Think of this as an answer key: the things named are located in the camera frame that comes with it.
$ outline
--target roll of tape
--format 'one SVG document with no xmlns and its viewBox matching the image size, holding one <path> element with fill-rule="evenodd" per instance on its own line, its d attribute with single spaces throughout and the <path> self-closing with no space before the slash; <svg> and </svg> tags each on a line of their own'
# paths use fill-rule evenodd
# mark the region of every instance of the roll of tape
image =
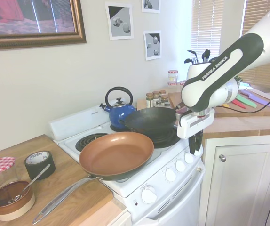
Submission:
<svg viewBox="0 0 270 226">
<path fill-rule="evenodd" d="M 56 169 L 51 152 L 49 151 L 40 151 L 29 155 L 24 160 L 24 164 L 31 180 L 33 180 L 48 164 L 50 164 L 50 167 L 38 178 L 38 180 L 49 177 Z"/>
</svg>

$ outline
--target ceramic bowl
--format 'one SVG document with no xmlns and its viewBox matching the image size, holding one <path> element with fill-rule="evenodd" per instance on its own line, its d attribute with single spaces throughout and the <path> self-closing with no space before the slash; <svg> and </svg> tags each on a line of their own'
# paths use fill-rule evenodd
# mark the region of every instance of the ceramic bowl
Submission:
<svg viewBox="0 0 270 226">
<path fill-rule="evenodd" d="M 22 197 L 19 200 L 8 204 L 8 201 L 19 195 L 28 184 L 29 183 L 27 181 L 18 180 L 0 188 L 1 221 L 16 219 L 29 211 L 33 206 L 35 203 L 35 196 L 31 186 L 23 192 Z"/>
</svg>

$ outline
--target white wall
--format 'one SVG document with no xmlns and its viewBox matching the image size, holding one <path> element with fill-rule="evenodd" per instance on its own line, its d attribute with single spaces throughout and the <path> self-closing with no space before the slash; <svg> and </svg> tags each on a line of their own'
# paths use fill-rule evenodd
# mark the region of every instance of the white wall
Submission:
<svg viewBox="0 0 270 226">
<path fill-rule="evenodd" d="M 182 70 L 190 47 L 190 0 L 162 0 L 161 14 L 133 4 L 135 38 L 110 41 L 104 0 L 82 0 L 87 44 L 0 51 L 0 150 L 48 134 L 48 121 L 104 101 L 125 86 L 135 97 L 163 87 Z M 145 61 L 144 30 L 162 30 L 163 52 Z"/>
</svg>

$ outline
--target gold frame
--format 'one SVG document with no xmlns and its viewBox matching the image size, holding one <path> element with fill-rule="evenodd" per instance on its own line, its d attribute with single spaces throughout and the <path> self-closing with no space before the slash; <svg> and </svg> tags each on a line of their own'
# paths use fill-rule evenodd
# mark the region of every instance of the gold frame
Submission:
<svg viewBox="0 0 270 226">
<path fill-rule="evenodd" d="M 0 49 L 86 43 L 80 0 L 70 0 L 75 33 L 0 35 Z"/>
</svg>

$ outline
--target window blind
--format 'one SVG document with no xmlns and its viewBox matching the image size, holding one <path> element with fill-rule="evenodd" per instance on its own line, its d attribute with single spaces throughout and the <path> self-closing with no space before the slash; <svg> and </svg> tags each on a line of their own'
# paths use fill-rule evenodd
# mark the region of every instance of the window blind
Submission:
<svg viewBox="0 0 270 226">
<path fill-rule="evenodd" d="M 249 31 L 270 11 L 270 0 L 247 0 L 242 35 Z M 250 84 L 270 88 L 270 64 L 240 74 Z"/>
<path fill-rule="evenodd" d="M 191 50 L 199 61 L 206 49 L 219 56 L 224 0 L 192 0 Z"/>
</svg>

